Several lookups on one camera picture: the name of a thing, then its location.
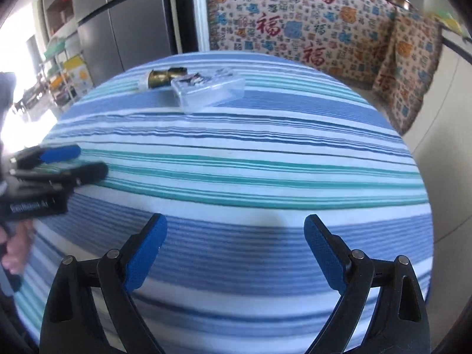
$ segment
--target blue fingertip pad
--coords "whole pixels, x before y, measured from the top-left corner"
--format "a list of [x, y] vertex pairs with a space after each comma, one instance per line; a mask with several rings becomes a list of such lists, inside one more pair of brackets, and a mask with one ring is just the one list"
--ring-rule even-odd
[[[324, 226], [320, 227], [323, 227], [330, 235], [330, 232]], [[313, 222], [311, 216], [305, 219], [304, 234], [305, 240], [310, 246], [328, 284], [333, 290], [343, 294], [347, 286], [344, 280], [345, 267], [331, 248], [327, 240], [328, 236]]]
[[66, 145], [54, 147], [46, 150], [41, 154], [41, 161], [46, 164], [51, 164], [53, 162], [69, 161], [69, 159], [74, 159], [80, 156], [81, 149], [78, 145]]
[[166, 236], [167, 220], [166, 217], [160, 215], [151, 231], [145, 237], [139, 250], [126, 266], [124, 288], [128, 292], [132, 292], [142, 286]]

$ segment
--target clear plastic container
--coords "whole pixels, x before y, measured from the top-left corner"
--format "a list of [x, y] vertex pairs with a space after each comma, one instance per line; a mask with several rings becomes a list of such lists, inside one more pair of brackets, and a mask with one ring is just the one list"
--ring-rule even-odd
[[245, 79], [231, 69], [213, 69], [175, 78], [171, 85], [183, 112], [189, 114], [242, 98]]

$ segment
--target metal pin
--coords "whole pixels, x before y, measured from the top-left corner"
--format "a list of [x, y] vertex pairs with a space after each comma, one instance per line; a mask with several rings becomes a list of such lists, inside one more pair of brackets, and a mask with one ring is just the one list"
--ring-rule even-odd
[[359, 250], [359, 249], [354, 249], [352, 250], [351, 254], [353, 255], [353, 257], [357, 260], [361, 260], [362, 258], [365, 257], [365, 254], [362, 250]]
[[117, 258], [119, 256], [119, 250], [118, 249], [111, 249], [107, 253], [108, 258]]
[[66, 256], [66, 257], [64, 257], [64, 258], [62, 259], [62, 263], [63, 263], [64, 265], [70, 265], [73, 260], [74, 260], [74, 257], [71, 256], [71, 255], [68, 255], [68, 256]]
[[400, 262], [404, 265], [408, 265], [410, 263], [410, 260], [408, 259], [408, 257], [405, 257], [404, 255], [399, 255], [398, 256], [398, 262]]

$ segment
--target striped tablecloth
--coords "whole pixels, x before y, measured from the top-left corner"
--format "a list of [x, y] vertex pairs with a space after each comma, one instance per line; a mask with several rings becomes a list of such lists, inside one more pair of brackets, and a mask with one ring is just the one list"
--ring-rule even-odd
[[[138, 92], [146, 71], [183, 65], [238, 70], [244, 98], [185, 115], [170, 88]], [[431, 212], [412, 156], [364, 99], [309, 67], [242, 52], [166, 58], [95, 89], [44, 143], [78, 143], [80, 161], [110, 173], [77, 190], [67, 215], [38, 221], [16, 295], [36, 339], [60, 259], [119, 248], [154, 212], [168, 236], [134, 299], [168, 354], [303, 353], [338, 299], [304, 240], [312, 213], [370, 257], [407, 255], [428, 290]], [[352, 345], [374, 304], [372, 292]]]

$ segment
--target pot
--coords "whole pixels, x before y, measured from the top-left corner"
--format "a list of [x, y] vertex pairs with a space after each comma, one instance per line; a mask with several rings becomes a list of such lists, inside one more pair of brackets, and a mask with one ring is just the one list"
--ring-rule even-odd
[[393, 5], [399, 6], [400, 8], [405, 9], [406, 11], [413, 11], [415, 8], [413, 7], [412, 3], [408, 0], [387, 0], [389, 3]]

